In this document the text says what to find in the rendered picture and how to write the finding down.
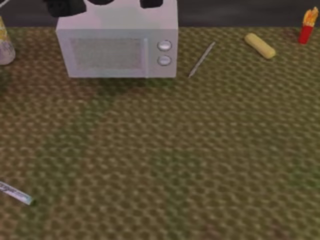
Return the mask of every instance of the dark wall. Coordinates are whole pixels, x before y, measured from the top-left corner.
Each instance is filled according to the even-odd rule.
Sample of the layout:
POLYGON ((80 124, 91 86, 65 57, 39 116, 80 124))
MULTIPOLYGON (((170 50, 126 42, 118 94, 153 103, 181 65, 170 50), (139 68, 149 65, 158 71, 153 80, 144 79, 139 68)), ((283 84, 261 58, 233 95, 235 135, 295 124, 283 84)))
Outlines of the dark wall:
MULTIPOLYGON (((320 0, 178 0, 179 24, 300 26, 305 11, 317 5, 320 8, 320 0)), ((0 9, 0 16, 8 27, 55 26, 57 22, 49 16, 42 0, 11 0, 0 9)))

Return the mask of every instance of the round knob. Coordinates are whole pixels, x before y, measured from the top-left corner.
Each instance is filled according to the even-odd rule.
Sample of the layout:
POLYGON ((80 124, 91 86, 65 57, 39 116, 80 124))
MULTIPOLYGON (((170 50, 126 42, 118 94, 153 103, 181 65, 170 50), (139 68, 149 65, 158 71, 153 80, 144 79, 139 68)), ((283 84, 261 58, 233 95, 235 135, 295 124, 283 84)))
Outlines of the round knob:
POLYGON ((158 43, 158 49, 160 51, 166 52, 169 51, 172 48, 172 44, 170 41, 165 40, 158 43))
POLYGON ((158 64, 161 66, 168 66, 171 63, 171 58, 169 56, 161 56, 158 58, 158 64))

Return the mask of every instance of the french fries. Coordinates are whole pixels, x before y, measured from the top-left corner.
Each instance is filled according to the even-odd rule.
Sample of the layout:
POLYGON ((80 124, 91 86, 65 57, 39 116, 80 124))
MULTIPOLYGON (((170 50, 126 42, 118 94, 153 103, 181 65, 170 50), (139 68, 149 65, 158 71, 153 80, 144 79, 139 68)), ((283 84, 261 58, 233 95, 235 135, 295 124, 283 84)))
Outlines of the french fries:
POLYGON ((303 26, 314 27, 316 20, 318 18, 318 15, 319 15, 319 10, 317 7, 314 7, 312 10, 309 9, 308 11, 306 11, 303 17, 303 26))

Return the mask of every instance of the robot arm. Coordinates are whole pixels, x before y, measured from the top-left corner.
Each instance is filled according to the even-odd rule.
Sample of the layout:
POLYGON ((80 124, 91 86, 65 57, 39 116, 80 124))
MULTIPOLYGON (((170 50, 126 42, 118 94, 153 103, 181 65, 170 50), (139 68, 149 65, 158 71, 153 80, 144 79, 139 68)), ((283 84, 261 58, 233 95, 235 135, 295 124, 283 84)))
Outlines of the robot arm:
MULTIPOLYGON (((49 14, 54 18, 70 17, 77 14, 82 14, 87 11, 84 0, 42 0, 45 2, 49 14)), ((94 5, 107 5, 114 0, 88 0, 94 5)), ((143 9, 159 8, 164 3, 164 0, 139 0, 140 6, 143 9)))

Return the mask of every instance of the microwave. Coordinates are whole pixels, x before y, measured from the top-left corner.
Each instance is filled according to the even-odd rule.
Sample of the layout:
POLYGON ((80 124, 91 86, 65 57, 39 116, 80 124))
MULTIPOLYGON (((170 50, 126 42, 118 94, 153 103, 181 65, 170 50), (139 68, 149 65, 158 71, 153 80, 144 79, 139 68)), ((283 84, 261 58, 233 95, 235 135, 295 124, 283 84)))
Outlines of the microwave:
POLYGON ((70 78, 174 78, 177 0, 142 8, 138 0, 95 5, 60 17, 56 35, 70 78))

